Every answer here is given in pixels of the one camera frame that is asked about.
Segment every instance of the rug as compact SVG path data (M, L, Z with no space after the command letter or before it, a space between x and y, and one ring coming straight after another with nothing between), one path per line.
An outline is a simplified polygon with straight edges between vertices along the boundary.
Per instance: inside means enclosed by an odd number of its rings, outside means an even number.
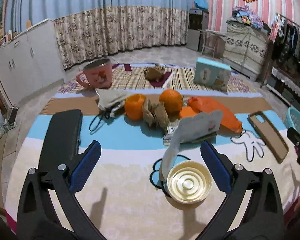
M134 71L140 73L134 70L134 67L136 66L132 65L129 71L131 76ZM118 73L123 72L120 67L117 68ZM286 211L300 195L300 166L296 162L294 145L286 136L285 125L262 95L253 88L242 90L242 84L245 82L240 76L232 77L232 80L236 80L239 85L233 85L231 91L222 93L196 88L189 83L187 85L186 77L191 77L193 73L188 68L173 68L173 71L177 73L176 77L183 75L184 79L172 79L171 86L179 86L178 88L181 89L178 91L183 96L211 96L223 103L242 122L244 133L254 136L256 141L260 140L259 135L247 120L249 114L263 111L274 124L289 146L287 157L281 164L277 163L267 146L262 146L263 155L259 155L248 152L245 142L234 143L241 135L234 137L220 130L211 143L218 152L227 155L232 163L241 163L247 170L263 171L264 168L270 168L277 181L283 209ZM125 88L129 91L142 92L154 101L159 100L163 89L139 89L138 84L135 82L125 85ZM217 212L225 198L225 193L220 192L213 182L207 198L195 205L182 205L167 197L161 189L154 187L149 179L154 171L154 163L162 158L166 150L162 140L163 131L152 130L143 121L133 122L123 114L102 122L95 133L90 133L89 124L98 113L96 103L98 98L93 91L81 89L78 92L76 88L77 85L73 85L68 92L56 93L32 125L12 170L5 203L7 213L17 221L23 181L28 169L38 166L43 140L52 114L56 111L79 108L83 112L79 152L82 153L92 140L99 141L102 147L101 157L86 185L82 191L75 194L96 228L108 240L195 239ZM204 164L200 155L200 144L182 144L180 151L186 158ZM254 155L251 162L248 162L247 155ZM251 192L248 192L243 199L230 229L240 224L250 194ZM50 191L50 197L62 226L71 230L71 225L54 191Z
M142 66L131 66L127 71L127 66L118 66L113 69L113 82L110 89L123 90L142 90L142 89L158 89L154 88L144 76L144 68ZM207 90L215 91L215 89L204 85L194 84L195 68L192 67L165 67L165 72L173 72L173 76L166 84L165 88L175 90ZM59 93L80 93L86 88L78 84L76 79L67 82L59 90ZM237 74L231 73L227 92L257 93L257 91L244 82Z

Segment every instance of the white paper card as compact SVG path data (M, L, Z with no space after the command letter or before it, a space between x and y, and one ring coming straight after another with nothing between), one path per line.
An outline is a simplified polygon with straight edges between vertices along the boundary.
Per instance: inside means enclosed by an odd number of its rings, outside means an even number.
M207 134L217 132L220 128L223 112L215 110L209 114L201 112L194 117L181 118L178 128L174 131L170 146L165 151L160 169L160 180L167 181L179 153L180 143L190 142Z

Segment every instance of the blue gift box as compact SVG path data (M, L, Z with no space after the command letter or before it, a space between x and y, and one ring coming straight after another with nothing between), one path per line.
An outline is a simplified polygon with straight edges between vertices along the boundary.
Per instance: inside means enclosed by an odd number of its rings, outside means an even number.
M194 72L194 83L226 91L230 75L229 65L199 57Z

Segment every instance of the metal screw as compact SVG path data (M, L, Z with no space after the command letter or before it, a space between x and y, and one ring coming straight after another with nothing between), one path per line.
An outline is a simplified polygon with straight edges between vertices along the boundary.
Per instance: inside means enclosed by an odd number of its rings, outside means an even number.
M58 170L59 170L59 171L64 171L64 170L66 169L66 167L67 167L67 165L65 165L65 164L60 164L60 165L58 166Z
M234 166L234 168L237 170L237 171L242 171L243 170L243 166L241 164L236 164Z
M269 169L269 168L266 168L266 174L268 174L268 175L271 175L271 174L272 174L272 171L271 171L271 169Z
M31 168L31 169L29 169L29 174L34 174L35 173L35 168Z

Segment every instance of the picture frame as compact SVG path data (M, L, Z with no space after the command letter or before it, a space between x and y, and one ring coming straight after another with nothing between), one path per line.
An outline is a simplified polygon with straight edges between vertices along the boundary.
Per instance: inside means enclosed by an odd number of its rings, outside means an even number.
M3 38L0 40L0 47L3 46L6 42L8 41L8 36L5 35Z

